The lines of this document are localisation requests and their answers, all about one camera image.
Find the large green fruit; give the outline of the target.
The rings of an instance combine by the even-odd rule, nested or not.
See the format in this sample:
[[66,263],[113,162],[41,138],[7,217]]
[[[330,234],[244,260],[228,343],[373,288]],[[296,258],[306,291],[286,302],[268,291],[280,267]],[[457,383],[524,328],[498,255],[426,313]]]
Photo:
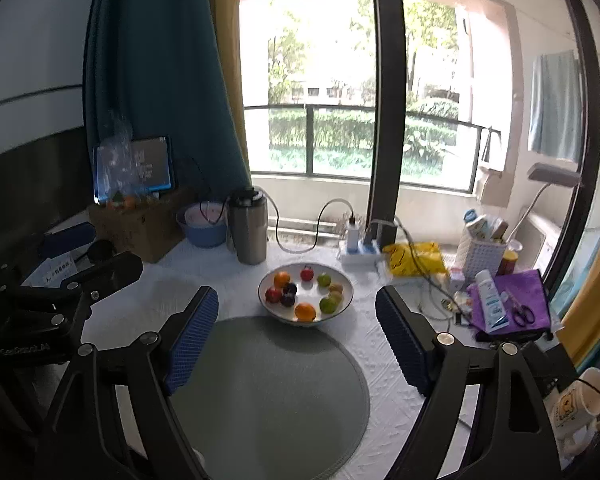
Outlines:
[[333,314],[339,306],[339,301],[334,297],[324,297],[320,301],[320,310],[323,314]]

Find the red tomato large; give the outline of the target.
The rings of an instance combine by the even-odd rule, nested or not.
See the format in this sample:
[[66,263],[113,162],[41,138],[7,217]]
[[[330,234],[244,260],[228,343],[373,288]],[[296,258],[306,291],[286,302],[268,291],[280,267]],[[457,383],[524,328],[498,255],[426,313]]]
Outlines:
[[278,304],[283,297],[283,293],[280,288],[270,287],[265,291],[265,301],[269,304]]

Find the small green lime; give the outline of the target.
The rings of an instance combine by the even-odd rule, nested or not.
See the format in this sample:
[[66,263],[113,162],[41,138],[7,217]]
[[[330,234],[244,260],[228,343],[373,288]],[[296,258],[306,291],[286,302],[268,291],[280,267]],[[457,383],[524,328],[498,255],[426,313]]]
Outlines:
[[332,284],[332,277],[328,273],[322,273],[317,277],[316,281],[317,285],[321,288],[329,288]]

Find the orange fruit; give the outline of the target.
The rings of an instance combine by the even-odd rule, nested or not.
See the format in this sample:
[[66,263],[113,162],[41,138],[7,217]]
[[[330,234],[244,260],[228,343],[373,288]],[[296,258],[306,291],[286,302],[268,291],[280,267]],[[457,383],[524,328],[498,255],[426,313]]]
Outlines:
[[294,315],[300,323],[312,323],[316,318],[316,310],[312,304],[302,302],[294,307]]
[[280,271],[274,274],[273,284],[277,289],[284,289],[291,282],[291,276],[286,271]]

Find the dark plum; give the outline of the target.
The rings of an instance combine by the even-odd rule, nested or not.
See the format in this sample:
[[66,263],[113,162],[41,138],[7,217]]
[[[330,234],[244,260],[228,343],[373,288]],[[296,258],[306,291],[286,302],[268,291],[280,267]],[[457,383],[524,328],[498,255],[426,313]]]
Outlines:
[[296,283],[290,282],[285,285],[283,292],[289,295],[295,295],[297,293],[298,286]]
[[280,304],[284,307],[290,308],[296,302],[296,296],[294,294],[283,294],[280,297]]

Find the red tomato small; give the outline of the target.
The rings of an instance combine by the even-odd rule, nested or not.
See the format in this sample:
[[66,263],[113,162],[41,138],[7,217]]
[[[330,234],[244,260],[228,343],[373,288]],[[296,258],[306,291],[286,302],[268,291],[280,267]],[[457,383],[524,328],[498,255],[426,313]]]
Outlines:
[[312,282],[314,279],[314,270],[310,266],[305,266],[300,271],[300,278],[302,282]]

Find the white cream tube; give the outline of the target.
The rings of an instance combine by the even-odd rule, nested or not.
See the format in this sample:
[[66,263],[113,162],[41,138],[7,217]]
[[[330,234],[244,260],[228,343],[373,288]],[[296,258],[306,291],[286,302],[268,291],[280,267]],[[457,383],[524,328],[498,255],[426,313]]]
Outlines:
[[507,313],[490,272],[478,272],[475,280],[483,313],[484,331],[492,334],[509,324]]

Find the white power strip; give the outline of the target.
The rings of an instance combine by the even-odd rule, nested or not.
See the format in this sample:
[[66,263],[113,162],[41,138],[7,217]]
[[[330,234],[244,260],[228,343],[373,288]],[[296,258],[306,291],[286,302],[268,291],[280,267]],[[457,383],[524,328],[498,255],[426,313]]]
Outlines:
[[358,243],[358,248],[350,250],[346,240],[338,244],[338,259],[343,266],[370,266],[385,258],[376,240],[370,244]]

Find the grey round placemat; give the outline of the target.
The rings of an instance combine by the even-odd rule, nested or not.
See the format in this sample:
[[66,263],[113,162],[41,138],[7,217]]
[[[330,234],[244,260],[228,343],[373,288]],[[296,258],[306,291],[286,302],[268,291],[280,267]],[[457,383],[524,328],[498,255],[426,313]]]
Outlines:
[[328,479],[370,418],[364,374],[338,341],[263,316],[216,323],[171,402],[213,479]]

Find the black scissors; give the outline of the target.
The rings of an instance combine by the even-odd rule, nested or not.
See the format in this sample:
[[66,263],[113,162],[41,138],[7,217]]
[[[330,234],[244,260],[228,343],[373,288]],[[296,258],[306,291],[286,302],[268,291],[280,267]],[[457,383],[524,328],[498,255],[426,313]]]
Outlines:
[[535,323],[533,311],[525,304],[522,304],[510,290],[506,289],[503,292],[503,301],[510,303],[510,314],[518,327],[528,327]]

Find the brown cardboard box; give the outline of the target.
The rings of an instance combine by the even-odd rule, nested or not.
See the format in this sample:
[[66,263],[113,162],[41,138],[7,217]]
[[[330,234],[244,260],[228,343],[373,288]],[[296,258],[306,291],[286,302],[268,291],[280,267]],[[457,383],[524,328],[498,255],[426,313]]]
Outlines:
[[91,205],[87,208],[88,220],[97,237],[110,240],[117,252],[132,252],[143,262],[157,263],[183,240],[176,214],[195,198],[191,188],[180,188],[134,209]]

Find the blue plastic bowl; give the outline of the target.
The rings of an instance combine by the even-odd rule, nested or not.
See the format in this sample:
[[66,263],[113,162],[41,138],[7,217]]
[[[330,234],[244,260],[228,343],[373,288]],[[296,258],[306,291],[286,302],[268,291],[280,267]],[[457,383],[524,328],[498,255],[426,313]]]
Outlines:
[[176,214],[186,240],[198,248],[213,248],[226,242],[225,205],[215,202],[194,203]]

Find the stainless steel tumbler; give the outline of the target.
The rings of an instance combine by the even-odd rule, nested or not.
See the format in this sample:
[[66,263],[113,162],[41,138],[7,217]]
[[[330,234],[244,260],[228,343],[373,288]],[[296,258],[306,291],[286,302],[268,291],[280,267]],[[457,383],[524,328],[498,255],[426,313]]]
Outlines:
[[268,200],[260,190],[243,188],[230,196],[228,227],[240,263],[256,266],[266,259]]

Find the white desk lamp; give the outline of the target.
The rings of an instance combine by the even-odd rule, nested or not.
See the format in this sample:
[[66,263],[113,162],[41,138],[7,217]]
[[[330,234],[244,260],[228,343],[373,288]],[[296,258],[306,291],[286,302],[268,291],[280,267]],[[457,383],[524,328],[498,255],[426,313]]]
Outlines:
[[538,189],[538,192],[535,193],[533,200],[524,214],[520,217],[513,229],[510,230],[506,243],[510,243],[514,239],[517,231],[524,223],[524,220],[528,218],[528,215],[531,214],[536,203],[548,188],[551,188],[552,186],[559,186],[560,188],[577,188],[581,184],[581,175],[577,171],[546,164],[545,162],[536,162],[533,164],[528,170],[527,178],[529,181],[540,182],[541,187]]

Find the hanging light blue towel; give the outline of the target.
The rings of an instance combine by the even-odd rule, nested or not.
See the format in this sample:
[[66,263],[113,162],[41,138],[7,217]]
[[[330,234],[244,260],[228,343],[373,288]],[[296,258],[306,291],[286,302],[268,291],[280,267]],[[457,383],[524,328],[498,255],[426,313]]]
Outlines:
[[582,91],[573,50],[542,54],[534,60],[528,150],[580,162]]

